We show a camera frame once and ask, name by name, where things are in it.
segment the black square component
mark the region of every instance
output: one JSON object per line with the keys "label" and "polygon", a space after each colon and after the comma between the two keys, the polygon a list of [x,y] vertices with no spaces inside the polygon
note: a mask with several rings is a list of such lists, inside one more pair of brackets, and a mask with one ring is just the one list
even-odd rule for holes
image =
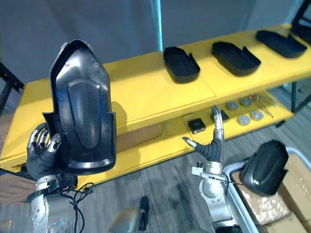
{"label": "black square component", "polygon": [[206,126],[201,120],[201,118],[189,121],[188,126],[191,129],[193,134],[202,132],[206,129]]}

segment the black plastic cover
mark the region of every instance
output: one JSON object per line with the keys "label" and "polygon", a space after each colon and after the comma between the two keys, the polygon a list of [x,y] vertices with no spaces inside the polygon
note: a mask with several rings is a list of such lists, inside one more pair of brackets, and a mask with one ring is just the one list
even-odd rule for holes
{"label": "black plastic cover", "polygon": [[311,45],[311,27],[295,24],[292,26],[291,31]]}
{"label": "black plastic cover", "polygon": [[51,136],[59,133],[57,166],[67,174],[89,175],[116,162],[116,121],[109,77],[81,40],[65,44],[51,70],[53,113],[43,116]]}
{"label": "black plastic cover", "polygon": [[177,47],[165,48],[163,58],[167,71],[175,83],[190,83],[200,72],[200,67],[190,53]]}
{"label": "black plastic cover", "polygon": [[286,38],[278,33],[266,30],[258,31],[256,39],[287,58],[299,57],[307,49],[306,46],[295,40],[291,35]]}
{"label": "black plastic cover", "polygon": [[218,62],[235,76],[246,76],[253,73],[261,61],[245,46],[243,50],[227,42],[215,42],[212,54]]}
{"label": "black plastic cover", "polygon": [[240,173],[242,183],[262,196],[274,195],[280,187],[287,170],[285,146],[272,140],[262,144]]}

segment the gray floor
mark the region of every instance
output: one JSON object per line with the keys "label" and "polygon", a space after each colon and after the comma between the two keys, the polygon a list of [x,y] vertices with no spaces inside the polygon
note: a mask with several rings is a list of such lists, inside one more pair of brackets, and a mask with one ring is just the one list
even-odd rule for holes
{"label": "gray floor", "polygon": [[[284,89],[275,88],[271,93],[290,106],[290,94]],[[298,98],[309,93],[309,88],[303,89]],[[296,147],[311,158],[310,129],[311,108],[307,106],[281,128],[270,126],[226,141],[225,162],[232,163],[251,156],[270,139]],[[137,206],[144,195],[149,197],[151,204],[146,232],[185,233],[192,228],[211,231],[207,206],[198,191],[201,179],[191,175],[191,166],[196,162],[203,163],[204,160],[193,152],[95,186],[94,193],[81,202],[86,218],[85,232],[108,232],[117,213]],[[31,227],[30,219],[26,217],[29,215],[27,205],[0,205],[0,221],[15,219],[16,223],[24,224],[24,231],[16,232],[27,232],[26,229]]]}

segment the metal frame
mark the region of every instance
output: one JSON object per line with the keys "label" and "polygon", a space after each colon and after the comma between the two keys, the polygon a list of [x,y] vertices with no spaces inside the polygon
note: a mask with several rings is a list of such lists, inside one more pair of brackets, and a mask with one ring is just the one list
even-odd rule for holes
{"label": "metal frame", "polygon": [[[292,25],[299,24],[300,20],[303,20],[305,22],[311,23],[311,19],[304,16],[304,13],[306,12],[308,6],[311,5],[311,0],[304,0],[301,7],[299,8],[296,16],[294,17],[292,21]],[[298,107],[296,108],[296,94],[297,94],[297,82],[292,82],[292,99],[291,99],[291,112],[294,114],[297,114],[303,107],[305,107],[310,101],[311,101],[311,94],[303,100]],[[285,121],[281,121],[276,125],[276,127],[280,127],[285,123]]]}
{"label": "metal frame", "polygon": [[6,85],[4,86],[4,89],[2,90],[0,96],[0,116],[1,116],[2,111],[4,110],[4,106],[12,91],[12,88],[14,88],[17,92],[19,92],[20,89],[24,89],[24,84],[20,80],[18,80],[17,77],[11,71],[9,71],[9,69],[6,68],[2,62],[0,62],[0,77],[6,81]]}

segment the black glove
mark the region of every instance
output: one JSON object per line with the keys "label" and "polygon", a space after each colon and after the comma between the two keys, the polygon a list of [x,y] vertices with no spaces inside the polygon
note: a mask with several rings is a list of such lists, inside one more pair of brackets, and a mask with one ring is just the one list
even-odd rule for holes
{"label": "black glove", "polygon": [[61,137],[60,134],[55,134],[50,144],[46,145],[48,136],[47,123],[42,123],[30,134],[28,141],[26,166],[28,173],[36,180],[56,173],[54,164]]}

